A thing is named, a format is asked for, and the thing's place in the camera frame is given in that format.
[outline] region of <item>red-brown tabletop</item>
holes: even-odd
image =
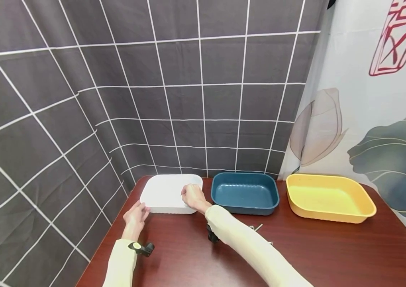
[[[150,176],[137,182],[78,287],[100,287],[115,240],[125,226],[122,216],[142,193]],[[210,199],[212,179],[203,179]],[[378,196],[364,188],[377,206],[377,214],[362,224],[311,220],[295,215],[287,200],[284,181],[277,181],[280,202],[269,216],[235,217],[257,226],[275,247],[315,287],[406,286],[406,227]],[[139,256],[133,286],[266,286],[260,276],[229,246],[212,244],[202,214],[151,214],[140,242],[152,242],[150,257]]]

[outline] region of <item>blue plastic tray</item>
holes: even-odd
[[[219,173],[212,180],[211,198],[238,214],[270,215],[279,204],[276,182],[262,173]]]

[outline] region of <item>yellow plastic tray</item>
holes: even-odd
[[[290,208],[301,217],[361,223],[376,213],[364,188],[346,177],[298,173],[286,185]]]

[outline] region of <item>gray checkered backdrop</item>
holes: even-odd
[[[74,286],[144,175],[276,178],[326,0],[0,0],[0,286]]]

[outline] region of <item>person's left hand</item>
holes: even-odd
[[[125,230],[123,231],[122,239],[129,239],[136,242],[139,239],[139,235],[144,228],[145,220],[150,213],[150,208],[145,206],[145,203],[140,203],[138,200],[123,215],[123,220],[126,223]]]

